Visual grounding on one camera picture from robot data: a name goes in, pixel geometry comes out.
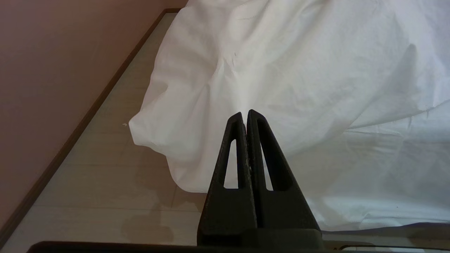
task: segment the pink wall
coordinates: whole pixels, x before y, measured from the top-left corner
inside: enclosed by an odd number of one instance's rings
[[[182,0],[0,0],[0,227],[164,8]]]

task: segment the floor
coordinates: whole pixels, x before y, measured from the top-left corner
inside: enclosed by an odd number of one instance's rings
[[[166,158],[134,145],[127,126],[175,16],[163,17],[1,253],[44,240],[196,244],[206,195],[178,188]]]

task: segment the black clamp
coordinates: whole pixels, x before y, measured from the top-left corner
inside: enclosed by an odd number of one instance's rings
[[[236,140],[238,189],[224,187]],[[267,190],[261,149],[273,191]],[[252,248],[323,248],[320,228],[264,116],[229,118],[198,225],[197,245]]]

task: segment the brown baseboard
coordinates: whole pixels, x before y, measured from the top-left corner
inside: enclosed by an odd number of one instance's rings
[[[14,230],[17,228],[17,226],[20,224],[20,222],[25,217],[27,212],[33,206],[34,202],[39,197],[42,190],[44,190],[45,186],[50,181],[53,174],[55,174],[55,172],[57,171],[59,166],[63,163],[64,159],[69,154],[70,150],[72,150],[72,147],[75,145],[78,138],[84,132],[87,125],[94,117],[95,113],[98,111],[100,106],[103,104],[105,99],[108,97],[109,93],[111,92],[111,90],[113,89],[113,87],[115,86],[115,84],[117,83],[119,78],[122,76],[122,74],[125,72],[128,65],[131,63],[131,61],[137,55],[137,53],[139,52],[141,47],[144,45],[144,43],[149,38],[150,34],[153,32],[153,30],[156,28],[158,23],[161,21],[164,14],[176,13],[179,10],[180,10],[179,8],[164,9],[161,12],[161,14],[158,16],[158,18],[155,20],[155,22],[150,26],[150,28],[144,34],[144,36],[140,39],[140,41],[134,47],[134,49],[131,51],[131,53],[128,55],[125,62],[123,62],[122,65],[119,67],[119,69],[116,71],[114,76],[111,78],[111,80],[106,85],[105,89],[100,94],[100,96],[97,98],[97,100],[91,106],[89,111],[86,113],[86,115],[80,121],[80,123],[75,128],[73,133],[69,136],[66,143],[64,143],[63,147],[56,154],[55,158],[53,158],[51,163],[45,169],[44,173],[39,177],[39,179],[33,185],[31,190],[27,193],[25,198],[22,200],[22,202],[19,204],[19,206],[15,209],[15,211],[13,212],[11,217],[6,221],[5,225],[3,225],[2,228],[0,229],[0,249],[2,249],[2,247],[8,241],[9,237],[13,234]]]
[[[167,9],[164,9],[164,11],[166,12],[166,13],[177,13],[177,12],[179,12],[181,10],[181,8],[167,8]]]

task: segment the white bedsheet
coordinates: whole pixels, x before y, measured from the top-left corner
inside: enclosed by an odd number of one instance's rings
[[[254,109],[322,229],[450,221],[449,10],[190,1],[161,44],[133,140],[167,156],[179,187],[206,192],[227,119]]]

